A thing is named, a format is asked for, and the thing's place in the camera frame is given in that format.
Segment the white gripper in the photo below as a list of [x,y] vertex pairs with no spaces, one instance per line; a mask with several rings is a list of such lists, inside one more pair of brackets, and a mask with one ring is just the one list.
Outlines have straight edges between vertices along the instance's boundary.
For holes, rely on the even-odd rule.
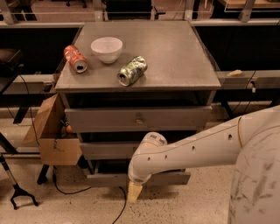
[[148,165],[130,164],[128,175],[130,182],[127,200],[129,203],[136,203],[143,189],[142,184],[151,178],[152,171]]

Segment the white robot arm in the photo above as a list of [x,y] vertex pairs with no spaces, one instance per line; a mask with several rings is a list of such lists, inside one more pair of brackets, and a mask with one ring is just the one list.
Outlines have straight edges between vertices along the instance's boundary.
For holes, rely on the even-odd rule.
[[280,224],[280,106],[238,116],[175,143],[147,133],[129,163],[128,201],[152,175],[233,165],[227,224]]

